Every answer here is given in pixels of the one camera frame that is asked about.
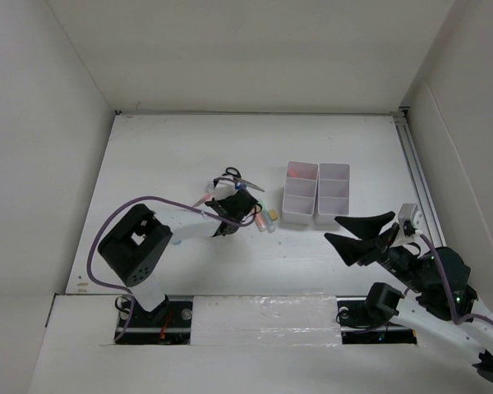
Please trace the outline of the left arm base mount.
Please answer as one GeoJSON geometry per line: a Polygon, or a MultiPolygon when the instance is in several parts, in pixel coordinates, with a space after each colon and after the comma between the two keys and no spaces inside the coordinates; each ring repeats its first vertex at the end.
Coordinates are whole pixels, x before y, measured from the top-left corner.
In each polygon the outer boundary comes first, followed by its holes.
{"type": "Polygon", "coordinates": [[[135,304],[131,317],[131,302],[117,298],[118,311],[114,342],[117,345],[181,346],[191,342],[193,299],[170,299],[159,312],[146,312],[135,304]]]}

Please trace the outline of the green highlighter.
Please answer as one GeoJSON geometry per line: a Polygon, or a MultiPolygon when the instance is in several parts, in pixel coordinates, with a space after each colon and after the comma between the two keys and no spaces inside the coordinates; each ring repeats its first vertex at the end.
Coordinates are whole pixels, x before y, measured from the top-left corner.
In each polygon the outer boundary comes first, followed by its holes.
{"type": "Polygon", "coordinates": [[[275,225],[274,222],[269,214],[269,211],[266,209],[264,202],[260,199],[259,200],[260,206],[261,206],[261,212],[260,215],[262,216],[263,222],[265,224],[266,231],[268,233],[272,233],[275,231],[275,225]]]}

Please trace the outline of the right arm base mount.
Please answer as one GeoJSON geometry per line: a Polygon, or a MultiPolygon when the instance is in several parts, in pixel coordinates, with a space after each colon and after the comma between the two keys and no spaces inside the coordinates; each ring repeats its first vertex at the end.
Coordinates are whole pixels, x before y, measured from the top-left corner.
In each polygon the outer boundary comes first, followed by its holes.
{"type": "Polygon", "coordinates": [[[335,321],[343,345],[417,344],[412,329],[372,318],[364,309],[364,300],[339,301],[335,321]]]}

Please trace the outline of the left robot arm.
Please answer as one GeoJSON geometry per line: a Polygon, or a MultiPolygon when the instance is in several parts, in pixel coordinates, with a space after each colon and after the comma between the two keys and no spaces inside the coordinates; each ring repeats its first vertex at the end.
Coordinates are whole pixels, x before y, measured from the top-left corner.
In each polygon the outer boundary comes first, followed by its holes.
{"type": "Polygon", "coordinates": [[[260,203],[248,191],[236,190],[198,207],[155,196],[134,199],[114,213],[124,213],[109,227],[104,224],[94,247],[117,275],[119,287],[131,296],[130,306],[149,325],[168,316],[169,299],[154,272],[164,251],[189,239],[230,236],[253,223],[260,203]]]}

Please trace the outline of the purple pen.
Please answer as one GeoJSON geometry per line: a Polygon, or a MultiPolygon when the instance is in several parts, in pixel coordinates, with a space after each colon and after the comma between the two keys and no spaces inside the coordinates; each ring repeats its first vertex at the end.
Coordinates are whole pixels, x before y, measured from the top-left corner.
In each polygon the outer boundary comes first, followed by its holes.
{"type": "Polygon", "coordinates": [[[193,208],[196,208],[196,207],[199,207],[201,206],[203,203],[205,203],[206,201],[210,200],[213,198],[213,194],[212,193],[209,193],[209,194],[206,194],[204,195],[203,197],[201,197],[199,200],[197,200],[193,205],[192,207],[193,208]]]}

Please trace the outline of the yellow eraser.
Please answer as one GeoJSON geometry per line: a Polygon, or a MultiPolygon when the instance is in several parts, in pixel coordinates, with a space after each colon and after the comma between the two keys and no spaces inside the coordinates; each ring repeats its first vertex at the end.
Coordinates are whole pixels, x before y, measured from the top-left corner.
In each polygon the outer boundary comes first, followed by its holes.
{"type": "Polygon", "coordinates": [[[277,213],[274,210],[269,211],[269,216],[272,221],[275,221],[278,218],[277,213]]]}

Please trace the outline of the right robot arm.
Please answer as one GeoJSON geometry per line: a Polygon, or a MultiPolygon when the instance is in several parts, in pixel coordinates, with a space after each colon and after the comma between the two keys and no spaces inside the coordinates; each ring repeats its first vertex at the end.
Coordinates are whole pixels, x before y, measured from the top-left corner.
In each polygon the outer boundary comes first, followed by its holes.
{"type": "Polygon", "coordinates": [[[406,287],[376,282],[365,298],[340,298],[336,321],[345,336],[370,338],[390,326],[404,327],[458,350],[493,383],[493,312],[469,285],[471,269],[461,256],[424,235],[418,207],[403,204],[398,213],[334,220],[351,235],[327,233],[325,239],[347,266],[377,263],[406,287]]]}

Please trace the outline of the orange highlighter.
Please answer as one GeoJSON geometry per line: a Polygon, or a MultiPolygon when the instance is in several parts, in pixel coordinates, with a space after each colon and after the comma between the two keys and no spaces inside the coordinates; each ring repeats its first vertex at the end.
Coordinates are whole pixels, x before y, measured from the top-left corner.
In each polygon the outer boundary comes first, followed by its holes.
{"type": "Polygon", "coordinates": [[[260,232],[263,232],[266,230],[266,225],[263,221],[263,218],[256,216],[255,223],[256,223],[256,226],[260,232]]]}

